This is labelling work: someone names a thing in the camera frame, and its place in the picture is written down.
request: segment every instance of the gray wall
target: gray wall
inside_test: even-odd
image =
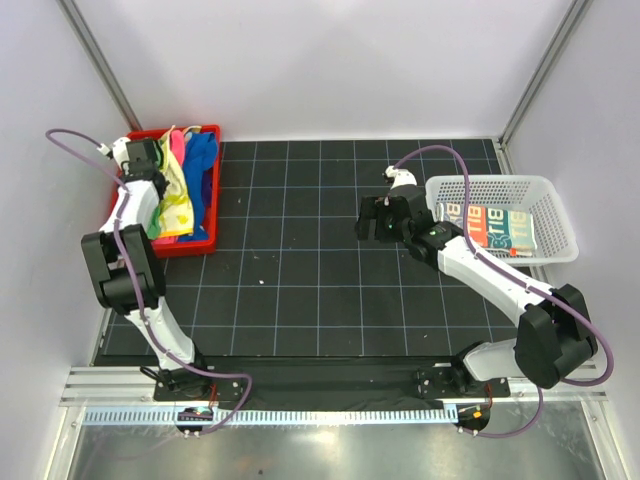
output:
[[[80,238],[105,220],[111,189],[44,132],[127,130],[56,2],[3,2],[0,71],[0,477],[30,480],[42,478],[69,368],[96,339]]]
[[[510,145],[516,172],[549,178],[568,210],[580,256],[550,271],[582,289],[614,348],[607,392],[636,456],[629,419],[640,394],[639,21],[636,0],[593,2]]]
[[[146,128],[292,140],[499,134],[571,0],[77,3]]]

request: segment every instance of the green cloth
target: green cloth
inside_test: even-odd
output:
[[[160,207],[156,207],[151,216],[149,228],[147,228],[147,237],[149,240],[155,240],[158,238],[158,235],[160,235],[160,211]]]

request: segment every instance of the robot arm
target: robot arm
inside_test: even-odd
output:
[[[114,223],[120,218],[120,236],[127,248],[142,288],[145,317],[149,328],[160,344],[183,362],[206,370],[204,357],[193,341],[186,336],[176,322],[164,298],[166,284],[162,266],[147,238],[153,213],[166,191],[167,182],[159,170],[162,162],[161,150],[152,139],[122,142],[121,149],[113,152],[122,168],[122,180],[128,192],[120,187],[113,211],[100,231],[82,238],[91,282],[100,304],[113,308],[119,315],[133,323],[144,335],[159,359],[160,371],[154,380],[167,392],[189,390],[190,397],[197,398],[199,392],[207,393],[211,383],[207,378],[183,369],[178,363],[158,351],[143,323],[135,297],[133,284],[126,268],[118,263],[119,251],[114,238]],[[129,195],[123,211],[125,195]]]
[[[407,170],[389,167],[385,172],[393,186],[385,197],[364,197],[356,223],[359,240],[374,237],[381,242],[402,242],[411,256],[465,283],[498,307],[518,327],[516,339],[479,343],[459,352],[454,366],[461,389],[473,382],[500,377],[526,377],[542,388],[551,388],[597,351],[593,335],[573,317],[551,302],[512,283],[479,261],[469,249],[462,230],[449,222],[435,222],[424,191]],[[561,298],[588,318],[584,298],[571,285],[554,289],[489,257],[500,269],[528,286]]]

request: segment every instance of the white plastic basket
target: white plastic basket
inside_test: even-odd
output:
[[[533,216],[538,248],[533,257],[494,254],[515,266],[540,266],[571,262],[578,256],[576,237],[560,196],[544,177],[533,175],[470,175],[471,204],[529,212]],[[447,175],[427,181],[427,205],[464,203],[464,177]]]

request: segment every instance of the blue cloth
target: blue cloth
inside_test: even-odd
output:
[[[209,239],[209,233],[202,226],[207,207],[203,198],[204,173],[213,167],[218,156],[218,143],[213,133],[193,133],[185,151],[182,171],[187,182],[189,198],[193,204],[193,235],[183,235],[179,242],[196,242]]]

